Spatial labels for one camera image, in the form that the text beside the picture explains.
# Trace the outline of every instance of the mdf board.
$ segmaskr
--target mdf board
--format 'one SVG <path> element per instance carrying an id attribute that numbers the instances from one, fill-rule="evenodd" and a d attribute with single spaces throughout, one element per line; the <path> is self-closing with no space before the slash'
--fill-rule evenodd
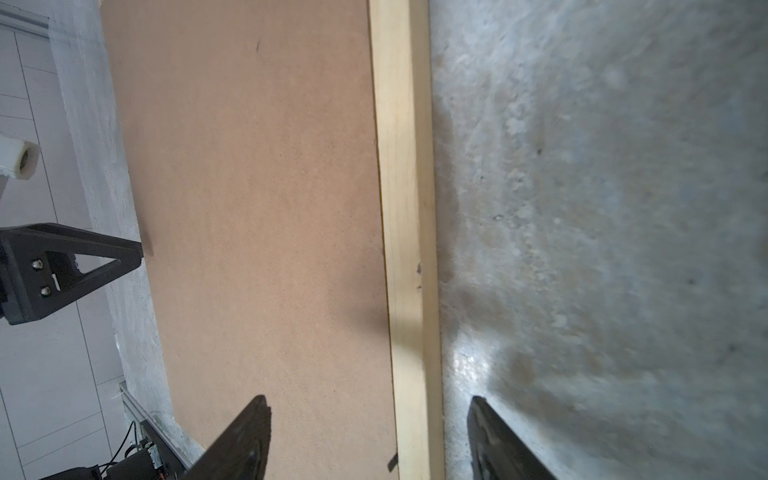
<path id="1" fill-rule="evenodd" d="M 396 478 L 366 2 L 101 14 L 176 420 L 264 394 L 267 478 Z"/>

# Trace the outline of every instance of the light wood plank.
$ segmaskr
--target light wood plank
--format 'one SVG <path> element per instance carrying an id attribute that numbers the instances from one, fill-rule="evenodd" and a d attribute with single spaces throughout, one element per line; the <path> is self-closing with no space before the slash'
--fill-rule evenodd
<path id="1" fill-rule="evenodd" d="M 426 0 L 370 0 L 401 480 L 445 477 Z"/>

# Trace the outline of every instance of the wire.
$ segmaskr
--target wire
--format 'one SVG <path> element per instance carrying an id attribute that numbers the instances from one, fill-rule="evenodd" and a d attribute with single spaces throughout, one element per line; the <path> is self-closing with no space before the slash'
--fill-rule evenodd
<path id="1" fill-rule="evenodd" d="M 123 446 L 125 445 L 125 441 L 126 441 L 126 440 L 128 440 L 128 436 L 131 434 L 131 428 L 134 428 L 134 429 L 136 428 L 136 422 L 135 422 L 135 421 L 131 422 L 131 424 L 128 426 L 128 431 L 127 431 L 127 432 L 125 432 L 125 438 L 123 438 L 123 442 L 122 442 L 122 443 L 120 444 L 120 446 L 118 447 L 118 450 L 117 450 L 117 451 L 114 453 L 114 456 L 113 456 L 113 457 L 110 459 L 110 461 L 109 461 L 109 462 L 106 464 L 107 466 L 105 466 L 105 467 L 104 467 L 104 470 L 102 470 L 102 471 L 101 471 L 101 474 L 102 474 L 102 475 L 104 474 L 104 472 L 106 472 L 106 471 L 107 471 L 107 468 L 109 468 L 109 467 L 110 467 L 110 465 L 109 465 L 109 464 L 110 464 L 110 463 L 112 463 L 112 462 L 114 462 L 114 460 L 115 460 L 115 459 L 118 457 L 118 453 L 120 453 L 120 450 L 122 450 L 122 449 L 123 449 Z"/>

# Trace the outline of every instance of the cardboard sheet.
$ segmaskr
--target cardboard sheet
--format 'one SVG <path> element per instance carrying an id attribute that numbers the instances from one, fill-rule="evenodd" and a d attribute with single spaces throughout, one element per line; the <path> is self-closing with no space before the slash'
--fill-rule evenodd
<path id="1" fill-rule="evenodd" d="M 106 0 L 178 423 L 257 394 L 267 478 L 395 478 L 365 0 Z"/>

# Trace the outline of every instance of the tile grout line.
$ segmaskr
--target tile grout line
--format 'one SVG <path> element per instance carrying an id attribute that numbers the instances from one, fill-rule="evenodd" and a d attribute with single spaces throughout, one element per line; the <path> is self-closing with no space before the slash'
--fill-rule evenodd
<path id="1" fill-rule="evenodd" d="M 5 399 L 2 396 L 2 389 L 0 389 L 0 401 L 2 401 L 2 408 L 5 410 L 5 418 L 8 420 L 8 429 L 11 431 L 11 438 L 13 439 L 13 446 L 16 447 L 16 437 L 13 435 L 13 425 L 11 425 L 11 417 L 8 416 L 8 407 L 5 406 Z M 24 480 L 27 480 L 27 474 L 24 473 L 24 465 L 22 464 L 22 456 L 18 453 L 18 447 L 16 447 L 16 457 L 18 458 L 18 466 L 22 469 L 22 476 Z"/>
<path id="2" fill-rule="evenodd" d="M 118 375 L 118 376 L 114 377 L 113 379 L 109 379 L 109 380 L 105 380 L 105 381 L 103 381 L 103 382 L 101 382 L 101 383 L 97 383 L 97 384 L 96 384 L 96 386 L 99 386 L 99 385 L 104 385 L 106 382 L 111 382 L 112 380 L 115 380 L 115 379 L 119 379 L 120 377 L 122 377 L 122 376 L 124 376 L 124 375 L 125 375 L 125 374 L 123 373 L 122 375 Z"/>
<path id="3" fill-rule="evenodd" d="M 16 43 L 16 54 L 18 55 L 18 64 L 22 64 L 22 51 L 18 49 L 18 38 L 16 38 L 16 32 L 13 32 L 13 41 Z M 29 102 L 29 111 L 32 115 L 32 125 L 35 126 L 35 136 L 38 138 L 38 144 L 40 144 L 40 134 L 38 133 L 38 124 L 35 122 L 35 109 L 32 108 L 32 100 L 29 99 L 29 87 L 27 86 L 27 77 L 24 75 L 24 68 L 22 67 L 22 79 L 24 80 L 24 89 L 27 91 L 27 101 Z M 56 203 L 53 201 L 53 190 L 51 190 L 51 181 L 48 179 L 48 169 L 45 166 L 45 155 L 43 155 L 43 149 L 40 147 L 40 161 L 43 163 L 43 171 L 45 172 L 45 182 L 48 183 L 48 193 L 51 195 L 51 205 L 53 206 L 53 217 L 58 223 L 58 214 L 56 213 Z"/>
<path id="4" fill-rule="evenodd" d="M 85 338 L 85 329 L 83 328 L 83 317 L 80 314 L 80 305 L 78 302 L 74 302 L 74 307 L 78 310 L 78 320 L 80 320 L 80 331 L 83 332 L 83 343 L 85 344 L 85 353 L 88 355 L 88 366 L 91 367 L 91 377 L 94 380 L 94 389 L 96 390 L 96 400 L 98 400 L 98 409 L 101 412 L 101 423 L 104 424 L 104 433 L 107 432 L 107 421 L 104 419 L 104 407 L 101 406 L 101 397 L 98 395 L 98 388 L 96 385 L 96 374 L 94 373 L 94 364 L 91 363 L 91 352 L 88 350 L 88 340 Z M 109 442 L 109 435 L 107 436 L 107 448 L 112 453 L 112 445 Z"/>
<path id="5" fill-rule="evenodd" d="M 63 427 L 61 427 L 60 429 L 54 430 L 54 431 L 53 431 L 53 432 L 51 432 L 51 433 L 46 433 L 46 434 L 45 434 L 45 435 L 43 435 L 42 437 L 39 437 L 39 438 L 37 438 L 37 439 L 34 439 L 34 440 L 32 440 L 31 442 L 27 442 L 27 443 L 25 443 L 24 445 L 19 445 L 17 448 L 19 448 L 19 449 L 23 449 L 25 446 L 27 446 L 27 445 L 29 445 L 29 444 L 31 444 L 31 443 L 35 443 L 35 442 L 37 442 L 38 440 L 42 440 L 42 439 L 44 439 L 45 437 L 47 437 L 47 436 L 49 436 L 49 435 L 53 435 L 53 434 L 54 434 L 54 433 L 56 433 L 56 432 L 60 432 L 61 430 L 64 430 L 64 429 L 67 429 L 67 428 L 69 428 L 69 427 L 73 426 L 75 423 L 84 422 L 85 420 L 88 420 L 89 418 L 91 418 L 91 417 L 92 417 L 92 416 L 94 416 L 94 415 L 98 415 L 98 412 L 94 413 L 93 415 L 89 415 L 89 416 L 85 417 L 84 419 L 79 419 L 77 422 L 72 422 L 72 423 L 70 423 L 69 425 L 63 426 Z"/>
<path id="6" fill-rule="evenodd" d="M 10 98 L 18 98 L 19 100 L 29 100 L 28 98 L 17 97 L 16 95 L 9 95 L 9 94 L 0 94 L 0 97 L 10 97 Z"/>
<path id="7" fill-rule="evenodd" d="M 24 117 L 14 117 L 13 115 L 0 115 L 0 117 L 5 117 L 5 118 L 15 118 L 15 119 L 17 119 L 17 120 L 33 121 L 31 118 L 24 118 Z"/>
<path id="8" fill-rule="evenodd" d="M 73 444 L 73 443 L 75 443 L 75 442 L 79 442 L 79 441 L 81 441 L 82 439 L 84 439 L 85 437 L 90 437 L 91 435 L 93 435 L 93 434 L 95 434 L 95 433 L 97 433 L 97 432 L 100 432 L 101 430 L 104 430 L 104 436 L 106 436 L 106 435 L 107 435 L 107 429 L 106 429 L 105 427 L 101 427 L 99 430 L 94 430 L 93 432 L 91 432 L 91 433 L 87 434 L 87 435 L 86 435 L 86 436 L 84 436 L 84 437 L 80 437 L 80 438 L 79 438 L 79 439 L 77 439 L 77 440 L 72 440 L 72 441 L 71 441 L 71 442 L 69 442 L 67 445 L 63 445 L 63 446 L 61 446 L 61 447 L 59 447 L 59 448 L 55 449 L 53 452 L 48 452 L 48 453 L 46 453 L 45 455 L 43 455 L 42 457 L 37 457 L 37 458 L 36 458 L 36 459 L 34 459 L 34 460 L 31 460 L 31 461 L 29 461 L 29 462 L 26 462 L 24 465 L 22 465 L 22 467 L 25 467 L 25 466 L 29 465 L 30 463 L 36 462 L 36 461 L 38 461 L 40 458 L 44 458 L 44 457 L 47 457 L 47 456 L 49 456 L 51 453 L 54 453 L 54 452 L 58 452 L 58 451 L 59 451 L 59 450 L 61 450 L 62 448 L 64 448 L 64 447 L 68 447 L 68 446 L 72 445 L 72 444 Z"/>
<path id="9" fill-rule="evenodd" d="M 22 63 L 22 70 L 24 70 L 25 68 L 31 68 L 32 70 L 44 71 L 45 73 L 50 73 L 50 74 L 58 75 L 58 73 L 56 73 L 55 71 L 49 71 L 49 70 L 43 70 L 42 68 L 30 67 L 29 65 L 24 65 Z"/>

